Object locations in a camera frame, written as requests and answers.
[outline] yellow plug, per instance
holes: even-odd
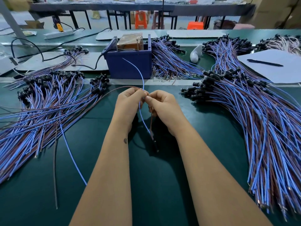
[[[63,32],[63,31],[64,31],[64,30],[63,30],[63,27],[61,26],[60,23],[57,23],[57,27],[58,27],[58,30],[59,30],[60,32]]]

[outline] floor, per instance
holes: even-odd
[[[90,20],[90,24],[91,27],[93,29],[103,29],[106,27],[109,27],[109,22],[108,22],[108,18],[107,18],[107,14],[106,11],[100,11],[100,16],[102,18],[100,19],[92,19],[92,11],[87,11],[88,16],[89,16],[89,20]],[[88,22],[85,16],[85,12],[74,12],[75,18],[77,20],[77,24],[79,27],[83,27],[88,29]],[[13,12],[13,16],[16,19],[16,21],[18,22],[18,24],[25,24],[25,20],[33,20],[33,18],[31,17],[31,15],[28,12]],[[119,29],[124,30],[124,18],[119,16],[118,18],[118,25],[119,25]],[[210,26],[209,29],[213,29],[213,24],[214,21],[217,19],[221,19],[222,17],[212,17],[211,18],[211,22],[210,22]],[[238,21],[240,17],[238,16],[228,16],[226,17],[226,19],[229,20],[235,20]],[[71,17],[69,16],[63,16],[60,17],[61,22],[64,22],[72,27],[74,27],[73,22]],[[179,16],[178,17],[178,22],[177,22],[177,29],[179,28],[187,28],[188,22],[189,21],[194,21],[195,17],[194,16]],[[51,17],[45,17],[40,19],[40,22],[45,22],[44,28],[45,29],[53,29],[53,22],[52,22],[52,18]],[[149,24],[148,24],[148,29],[151,29],[152,26],[152,22],[153,22],[153,18],[151,18],[149,20]],[[115,21],[115,17],[111,16],[111,23],[112,23],[112,28],[113,29],[117,29],[116,26],[116,21]],[[165,29],[170,29],[171,26],[171,18],[164,18],[164,26]],[[1,28],[6,28],[8,27],[8,24],[5,22],[4,18],[2,17],[2,15],[0,15],[0,29]]]

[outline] right hand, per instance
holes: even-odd
[[[184,124],[189,123],[184,116],[175,96],[162,90],[156,90],[145,97],[149,112],[158,116],[167,126],[168,131],[176,136]]]

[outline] left hand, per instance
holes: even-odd
[[[144,97],[149,93],[138,88],[130,88],[118,95],[112,122],[121,125],[121,128],[127,131],[127,134],[132,128],[132,122],[139,107],[142,108]]]

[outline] hand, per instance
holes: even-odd
[[[139,107],[139,102],[140,108],[142,108],[144,103],[143,98],[146,95],[148,95],[147,91],[134,87],[120,93],[116,101],[112,122],[121,125],[121,128],[124,128],[129,133]]]
[[[162,90],[156,90],[145,97],[149,112],[158,116],[167,126],[169,132],[176,136],[188,122],[174,95]]]

